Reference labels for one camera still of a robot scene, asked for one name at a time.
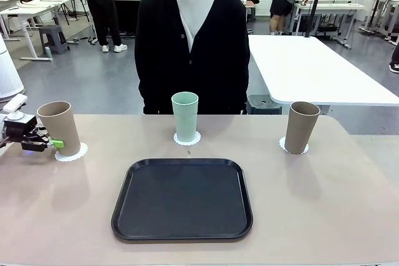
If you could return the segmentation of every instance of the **mint green cup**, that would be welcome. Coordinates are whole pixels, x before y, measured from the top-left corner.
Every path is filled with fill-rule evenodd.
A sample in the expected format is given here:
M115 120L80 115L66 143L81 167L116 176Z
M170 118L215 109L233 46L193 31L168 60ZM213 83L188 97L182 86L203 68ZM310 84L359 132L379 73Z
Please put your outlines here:
M172 97L177 139L189 143L195 139L197 129L198 96L195 93L181 92Z

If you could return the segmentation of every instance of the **tray rim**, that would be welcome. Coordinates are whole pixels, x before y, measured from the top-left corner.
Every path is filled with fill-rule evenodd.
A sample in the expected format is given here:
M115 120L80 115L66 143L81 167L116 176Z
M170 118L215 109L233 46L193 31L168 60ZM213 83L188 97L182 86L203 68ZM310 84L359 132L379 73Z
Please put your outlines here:
M239 178L239 184L241 188L241 195L243 198L243 205L244 205L244 210L245 210L245 215L246 215L246 226L245 228L237 233L233 234L231 236L226 236L226 237L171 237L171 238L164 238L164 237L129 237L124 235L123 233L120 232L118 228L118 221L120 217L120 212L123 209L123 205L125 204L124 199L125 199L125 194L127 189L130 186L130 178L132 176L132 173L135 170L138 170L139 168L142 168L144 166L149 165L150 162L152 161L170 161L172 162L173 160L189 160L192 161L192 164L196 164L196 161L203 161L203 160L211 160L215 161L219 165L228 165L232 166L236 169L238 173L238 178ZM235 239L240 239L244 237L246 234L249 233L249 231L252 228L253 224L253 214L252 214L252 209L251 209L251 203L249 201L249 196L248 196L248 189L246 186L246 180L245 180L245 175L243 169L234 161L230 159L223 159L223 158L148 158L148 159L142 159L140 161L137 161L136 163L133 163L127 170L125 179L123 180L121 190L118 195L118 199L115 204L115 208L112 213L111 217L111 228L113 230L113 233L121 240L124 241L144 241L144 240L152 240L152 241L161 241L161 240L235 240Z

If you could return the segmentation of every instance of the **black shorts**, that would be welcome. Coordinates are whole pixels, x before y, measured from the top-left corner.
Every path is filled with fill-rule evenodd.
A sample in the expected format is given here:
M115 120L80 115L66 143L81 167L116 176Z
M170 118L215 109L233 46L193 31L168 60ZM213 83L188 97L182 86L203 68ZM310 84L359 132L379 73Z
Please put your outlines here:
M292 11L293 5L286 0L273 0L272 6L270 7L271 17L277 16L288 16Z

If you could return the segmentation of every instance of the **gray stool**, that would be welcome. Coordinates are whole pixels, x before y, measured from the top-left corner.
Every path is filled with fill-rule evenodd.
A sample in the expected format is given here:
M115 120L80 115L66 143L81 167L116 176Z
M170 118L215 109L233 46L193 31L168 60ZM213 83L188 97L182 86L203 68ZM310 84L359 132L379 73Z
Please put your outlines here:
M45 48L50 47L51 53L63 54L69 50L67 40L60 25L46 25L39 28L40 40L42 41L43 53Z
M281 115L282 106L273 102L269 95L250 95L247 101L249 115Z

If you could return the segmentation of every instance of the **black sneaker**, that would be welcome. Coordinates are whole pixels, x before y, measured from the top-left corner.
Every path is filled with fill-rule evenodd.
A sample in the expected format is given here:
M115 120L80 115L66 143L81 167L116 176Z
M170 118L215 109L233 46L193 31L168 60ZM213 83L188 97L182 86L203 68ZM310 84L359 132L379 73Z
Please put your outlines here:
M399 74L399 64L390 64L389 71Z

